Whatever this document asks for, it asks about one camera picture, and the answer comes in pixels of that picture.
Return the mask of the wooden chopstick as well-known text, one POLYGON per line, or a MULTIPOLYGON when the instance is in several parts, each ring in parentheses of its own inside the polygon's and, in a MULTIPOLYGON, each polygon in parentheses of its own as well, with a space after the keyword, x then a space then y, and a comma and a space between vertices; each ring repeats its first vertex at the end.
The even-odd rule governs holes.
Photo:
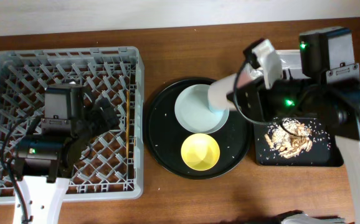
POLYGON ((126 91, 126 159, 129 158, 129 146, 130 146, 130 91, 126 91))

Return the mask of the food scraps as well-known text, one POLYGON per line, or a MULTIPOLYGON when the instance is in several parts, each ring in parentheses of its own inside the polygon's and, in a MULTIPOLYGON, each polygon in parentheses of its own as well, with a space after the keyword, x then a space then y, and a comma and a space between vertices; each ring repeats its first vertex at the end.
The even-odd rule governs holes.
POLYGON ((324 124, 316 118, 285 118, 282 125, 269 126, 261 140, 267 159, 294 159, 332 146, 324 124))

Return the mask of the yellow bowl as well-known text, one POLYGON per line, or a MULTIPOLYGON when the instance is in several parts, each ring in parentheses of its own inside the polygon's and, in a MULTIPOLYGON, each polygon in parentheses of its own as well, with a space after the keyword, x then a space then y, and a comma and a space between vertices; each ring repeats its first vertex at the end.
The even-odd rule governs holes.
POLYGON ((182 143, 181 158, 192 170, 206 171, 218 163, 220 147, 208 134, 192 134, 182 143))

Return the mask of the blue cup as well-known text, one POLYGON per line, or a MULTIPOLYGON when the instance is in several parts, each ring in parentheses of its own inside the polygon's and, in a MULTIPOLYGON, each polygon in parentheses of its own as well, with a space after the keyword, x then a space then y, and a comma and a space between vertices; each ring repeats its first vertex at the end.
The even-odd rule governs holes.
POLYGON ((228 108, 217 108, 213 105, 209 105, 209 109, 212 113, 223 113, 224 111, 228 111, 228 108))

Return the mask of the pink cup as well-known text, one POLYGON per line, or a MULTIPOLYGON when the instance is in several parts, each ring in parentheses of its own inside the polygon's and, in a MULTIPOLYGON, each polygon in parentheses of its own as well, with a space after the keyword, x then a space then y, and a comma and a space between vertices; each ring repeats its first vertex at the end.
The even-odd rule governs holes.
POLYGON ((227 95, 233 93, 236 74, 217 80, 208 89, 208 103, 217 108, 228 108, 235 111, 235 106, 227 99, 227 95))

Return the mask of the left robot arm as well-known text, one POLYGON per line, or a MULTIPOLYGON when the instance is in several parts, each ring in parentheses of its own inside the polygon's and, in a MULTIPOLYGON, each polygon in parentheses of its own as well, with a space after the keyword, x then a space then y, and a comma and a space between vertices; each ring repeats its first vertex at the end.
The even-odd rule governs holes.
POLYGON ((50 85, 44 98, 44 114, 32 120, 11 158, 1 161, 14 187, 14 223, 57 223, 82 152, 120 123, 108 98, 96 99, 76 83, 50 85))

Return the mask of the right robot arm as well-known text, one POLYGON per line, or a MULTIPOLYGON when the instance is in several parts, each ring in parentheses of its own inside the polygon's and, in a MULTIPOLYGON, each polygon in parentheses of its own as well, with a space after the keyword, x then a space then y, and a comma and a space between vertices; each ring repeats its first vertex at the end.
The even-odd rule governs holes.
POLYGON ((263 75, 233 81, 227 98, 252 124, 282 125, 285 118, 316 116, 334 137, 348 173, 355 219, 360 223, 360 71, 352 33, 327 27, 299 35, 302 79, 285 77, 282 62, 268 39, 244 50, 244 66, 263 75))

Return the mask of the grey dishwasher rack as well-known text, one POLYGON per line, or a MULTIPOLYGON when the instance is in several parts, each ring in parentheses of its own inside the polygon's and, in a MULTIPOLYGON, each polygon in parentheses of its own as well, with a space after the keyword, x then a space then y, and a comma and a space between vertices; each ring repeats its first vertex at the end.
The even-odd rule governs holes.
MULTIPOLYGON (((96 99, 108 98, 119 125, 91 140, 74 165, 67 202, 124 200, 143 192, 144 65, 136 47, 0 51, 0 159, 10 159, 32 119, 44 109, 45 89, 75 81, 96 99), (126 91, 130 91, 130 146, 126 159, 126 91)), ((0 161, 0 205, 14 203, 0 161)))

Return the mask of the clear plastic bin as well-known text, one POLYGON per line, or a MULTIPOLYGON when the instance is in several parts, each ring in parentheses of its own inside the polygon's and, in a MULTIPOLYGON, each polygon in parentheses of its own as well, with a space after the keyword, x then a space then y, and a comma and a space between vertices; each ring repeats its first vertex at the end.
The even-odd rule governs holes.
MULTIPOLYGON (((277 50, 277 54, 282 62, 282 79, 307 79, 308 77, 303 74, 301 69, 301 58, 299 50, 277 50)), ((253 69, 250 65, 244 67, 244 71, 249 73, 254 80, 263 76, 263 69, 253 69)))

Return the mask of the round black tray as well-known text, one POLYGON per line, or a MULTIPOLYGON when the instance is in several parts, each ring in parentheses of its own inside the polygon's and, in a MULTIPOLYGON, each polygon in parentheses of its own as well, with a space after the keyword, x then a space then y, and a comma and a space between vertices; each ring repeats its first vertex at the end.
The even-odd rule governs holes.
POLYGON ((220 147, 217 164, 209 170, 197 171, 182 160, 181 146, 192 133, 175 118, 176 98, 189 86, 213 82, 210 78, 176 80, 157 90, 144 111, 143 135, 151 155, 165 169, 187 179, 211 179, 229 172, 246 156, 252 142, 252 125, 237 112, 231 111, 224 126, 211 134, 220 147))

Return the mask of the grey plate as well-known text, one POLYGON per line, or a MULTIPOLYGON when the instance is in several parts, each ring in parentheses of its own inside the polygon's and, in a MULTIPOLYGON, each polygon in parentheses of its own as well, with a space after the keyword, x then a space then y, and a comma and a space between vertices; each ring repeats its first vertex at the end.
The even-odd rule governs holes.
POLYGON ((177 97, 174 112, 179 124, 192 133, 210 134, 227 122, 229 110, 211 110, 209 85, 197 84, 185 88, 177 97))

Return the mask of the black rectangular tray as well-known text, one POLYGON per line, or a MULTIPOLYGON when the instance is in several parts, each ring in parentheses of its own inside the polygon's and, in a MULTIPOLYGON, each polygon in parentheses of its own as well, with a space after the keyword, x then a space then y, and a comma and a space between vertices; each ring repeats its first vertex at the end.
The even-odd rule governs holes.
POLYGON ((340 167, 335 140, 317 118, 285 118, 283 124, 255 125, 255 153, 262 166, 340 167))

